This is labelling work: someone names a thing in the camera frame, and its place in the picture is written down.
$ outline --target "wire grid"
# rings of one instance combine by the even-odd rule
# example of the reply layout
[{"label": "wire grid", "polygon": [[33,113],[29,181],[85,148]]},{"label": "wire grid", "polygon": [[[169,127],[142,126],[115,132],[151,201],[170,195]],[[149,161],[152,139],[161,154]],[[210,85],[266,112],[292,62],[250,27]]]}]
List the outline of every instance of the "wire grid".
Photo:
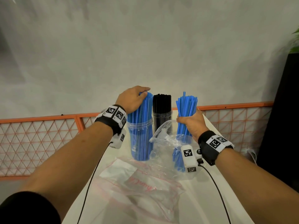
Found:
[{"label": "wire grid", "polygon": [[83,117],[83,124],[85,128],[88,128],[95,120],[95,117]]},{"label": "wire grid", "polygon": [[0,124],[0,177],[30,175],[77,134],[74,119]]},{"label": "wire grid", "polygon": [[235,145],[236,151],[258,151],[272,107],[202,111],[215,128]]}]

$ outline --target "white table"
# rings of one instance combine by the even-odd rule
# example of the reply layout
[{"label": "white table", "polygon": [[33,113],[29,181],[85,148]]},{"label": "white table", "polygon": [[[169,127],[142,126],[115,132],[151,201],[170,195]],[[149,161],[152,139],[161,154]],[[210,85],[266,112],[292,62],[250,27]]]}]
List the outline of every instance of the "white table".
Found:
[{"label": "white table", "polygon": [[[173,119],[176,118],[178,112],[173,112]],[[216,128],[205,118],[207,127],[219,133]],[[129,136],[125,137],[122,147],[117,150],[108,147],[104,153],[102,160],[96,170],[95,176],[112,162],[116,156],[131,156],[129,146]],[[216,166],[205,165],[208,171],[213,176],[222,197],[225,201],[231,223],[253,223],[249,215],[246,213],[236,195],[223,178]],[[180,183],[185,188],[184,192],[179,199],[178,203],[178,217],[179,223],[204,223],[204,224],[226,224],[228,223],[227,216],[220,199],[219,193],[212,182],[210,176],[205,170],[198,172],[196,177],[192,180],[183,180]],[[68,211],[63,224],[77,223],[81,208],[83,205],[84,197],[87,190],[87,185],[81,191],[77,199],[74,201],[70,210]],[[87,200],[84,206],[83,214],[80,223],[103,223],[103,224],[137,224],[137,223],[164,223],[157,222],[151,218],[147,218],[141,214],[132,212],[127,214],[112,206],[106,200],[95,195],[92,190],[88,191]]]}]

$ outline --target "forearm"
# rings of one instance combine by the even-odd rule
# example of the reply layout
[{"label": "forearm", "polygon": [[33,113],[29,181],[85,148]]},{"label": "forearm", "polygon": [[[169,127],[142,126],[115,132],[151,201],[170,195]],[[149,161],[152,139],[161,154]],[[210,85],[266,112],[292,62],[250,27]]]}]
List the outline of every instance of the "forearm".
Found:
[{"label": "forearm", "polygon": [[232,149],[215,164],[256,224],[288,224],[299,220],[299,194]]},{"label": "forearm", "polygon": [[46,197],[63,220],[112,136],[109,126],[95,122],[39,166],[21,191],[37,192]]}]

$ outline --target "sleeve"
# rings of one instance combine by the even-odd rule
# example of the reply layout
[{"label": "sleeve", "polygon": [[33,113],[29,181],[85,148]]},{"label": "sleeve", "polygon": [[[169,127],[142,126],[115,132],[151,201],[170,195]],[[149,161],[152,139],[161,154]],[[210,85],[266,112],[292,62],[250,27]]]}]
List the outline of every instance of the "sleeve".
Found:
[{"label": "sleeve", "polygon": [[61,224],[55,207],[34,192],[18,192],[0,205],[1,223]]}]

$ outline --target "bundle of blue straws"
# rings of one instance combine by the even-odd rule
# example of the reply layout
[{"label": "bundle of blue straws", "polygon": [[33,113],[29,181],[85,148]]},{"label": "bundle of blue straws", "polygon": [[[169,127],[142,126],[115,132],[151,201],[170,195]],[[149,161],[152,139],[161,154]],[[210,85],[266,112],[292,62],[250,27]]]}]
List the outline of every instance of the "bundle of blue straws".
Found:
[{"label": "bundle of blue straws", "polygon": [[152,133],[152,100],[148,92],[140,107],[128,115],[127,126],[130,133],[131,154],[135,160],[146,161],[153,149],[149,139]]},{"label": "bundle of blue straws", "polygon": [[[183,96],[180,97],[176,101],[176,106],[178,108],[178,115],[180,117],[193,116],[194,113],[196,112],[197,97],[186,96],[186,92],[183,92]],[[178,124],[177,134],[192,136],[190,134],[190,132],[188,131],[186,125],[181,124],[181,123]],[[183,141],[183,143],[186,143],[186,144],[191,143],[191,141],[190,142],[188,141],[190,139],[191,139],[190,137],[185,137],[185,141]],[[185,166],[184,166],[183,157],[181,155],[181,151],[179,150],[179,148],[174,149],[172,157],[173,157],[173,162],[175,162],[174,167],[178,171],[184,172]]]}]

